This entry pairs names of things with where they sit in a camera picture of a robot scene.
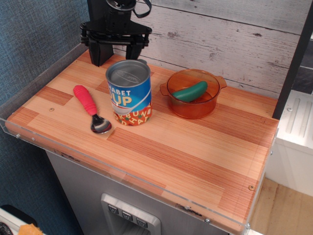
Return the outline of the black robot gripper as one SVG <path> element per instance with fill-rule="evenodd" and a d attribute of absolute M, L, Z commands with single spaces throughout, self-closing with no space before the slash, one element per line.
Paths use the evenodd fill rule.
<path fill-rule="evenodd" d="M 126 59 L 138 59 L 142 49 L 149 44 L 152 29 L 131 20 L 132 14 L 137 18 L 148 16 L 152 9 L 149 0 L 145 0 L 149 10 L 138 14 L 135 11 L 135 0 L 107 0 L 105 25 L 83 22 L 81 42 L 89 46 L 92 64 L 102 66 L 113 56 L 113 46 L 127 46 Z"/>

